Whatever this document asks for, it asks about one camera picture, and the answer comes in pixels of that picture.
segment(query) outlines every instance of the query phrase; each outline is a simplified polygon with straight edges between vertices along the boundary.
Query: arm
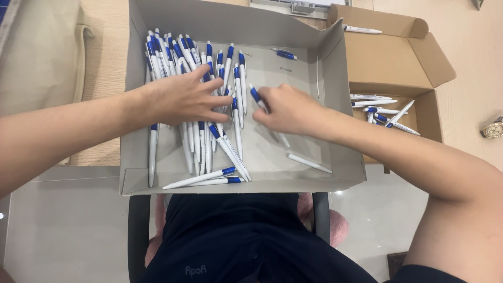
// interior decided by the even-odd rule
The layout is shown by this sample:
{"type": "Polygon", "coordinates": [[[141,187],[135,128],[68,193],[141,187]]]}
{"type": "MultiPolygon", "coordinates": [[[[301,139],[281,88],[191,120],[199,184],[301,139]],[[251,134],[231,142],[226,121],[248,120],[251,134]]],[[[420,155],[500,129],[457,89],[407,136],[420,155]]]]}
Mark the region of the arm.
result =
{"type": "Polygon", "coordinates": [[[254,119],[266,127],[357,150],[430,194],[405,264],[468,282],[501,282],[503,174],[497,168],[436,141],[321,107],[288,85],[261,88],[259,94],[272,113],[257,110],[254,119]]]}
{"type": "Polygon", "coordinates": [[[225,122],[212,112],[230,97],[210,93],[222,79],[201,83],[208,65],[194,72],[157,80],[112,97],[0,118],[0,198],[62,159],[154,123],[225,122]]]}

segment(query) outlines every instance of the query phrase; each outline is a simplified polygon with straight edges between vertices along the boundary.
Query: forearm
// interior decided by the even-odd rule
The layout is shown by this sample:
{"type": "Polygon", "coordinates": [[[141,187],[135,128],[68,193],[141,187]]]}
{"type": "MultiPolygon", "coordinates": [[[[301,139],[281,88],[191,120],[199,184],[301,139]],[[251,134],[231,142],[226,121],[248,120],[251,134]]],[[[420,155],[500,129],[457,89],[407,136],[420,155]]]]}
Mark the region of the forearm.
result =
{"type": "Polygon", "coordinates": [[[0,197],[72,154],[147,126],[141,91],[0,118],[0,197]]]}
{"type": "Polygon", "coordinates": [[[440,199],[466,201],[485,192],[490,197],[501,184],[498,169],[455,148],[333,110],[326,116],[329,130],[318,138],[353,148],[440,199]]]}

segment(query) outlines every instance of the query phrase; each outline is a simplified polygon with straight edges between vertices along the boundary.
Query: table surface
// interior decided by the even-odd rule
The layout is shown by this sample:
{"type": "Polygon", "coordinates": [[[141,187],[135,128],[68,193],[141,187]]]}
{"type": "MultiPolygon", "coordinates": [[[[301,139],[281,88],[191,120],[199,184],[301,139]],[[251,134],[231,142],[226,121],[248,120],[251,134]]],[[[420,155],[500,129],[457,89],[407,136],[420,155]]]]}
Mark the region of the table surface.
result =
{"type": "MultiPolygon", "coordinates": [[[[211,0],[248,6],[248,0],[211,0]]],[[[129,39],[128,1],[81,0],[95,29],[88,39],[84,100],[124,91],[129,39]]],[[[354,7],[426,20],[458,78],[437,88],[444,143],[478,156],[503,170],[503,138],[482,138],[479,130],[503,115],[502,1],[486,1],[478,11],[469,0],[353,0],[354,7]]],[[[318,29],[325,21],[298,18],[318,29]]],[[[117,166],[116,138],[82,151],[77,166],[117,166]]]]}

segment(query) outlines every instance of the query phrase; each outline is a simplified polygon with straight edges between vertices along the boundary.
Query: beige bag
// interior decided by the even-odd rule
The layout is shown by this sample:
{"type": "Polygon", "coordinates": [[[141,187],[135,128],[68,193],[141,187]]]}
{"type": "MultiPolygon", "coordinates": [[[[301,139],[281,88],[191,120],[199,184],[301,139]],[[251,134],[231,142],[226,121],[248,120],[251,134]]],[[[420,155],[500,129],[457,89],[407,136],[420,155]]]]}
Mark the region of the beige bag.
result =
{"type": "Polygon", "coordinates": [[[80,1],[22,0],[0,57],[0,116],[81,101],[84,35],[80,1]]]}

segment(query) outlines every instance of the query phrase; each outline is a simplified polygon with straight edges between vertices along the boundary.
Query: black chair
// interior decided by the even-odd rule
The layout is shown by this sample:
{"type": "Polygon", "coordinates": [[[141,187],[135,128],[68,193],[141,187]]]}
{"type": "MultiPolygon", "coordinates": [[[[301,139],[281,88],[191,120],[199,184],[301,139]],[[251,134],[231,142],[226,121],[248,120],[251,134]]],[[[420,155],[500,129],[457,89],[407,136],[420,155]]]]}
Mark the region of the black chair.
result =
{"type": "MultiPolygon", "coordinates": [[[[313,233],[330,244],[330,219],[328,193],[313,193],[314,229],[313,233]]],[[[145,273],[145,255],[148,248],[150,221],[150,195],[135,195],[129,198],[127,257],[129,281],[139,282],[145,273]]]]}

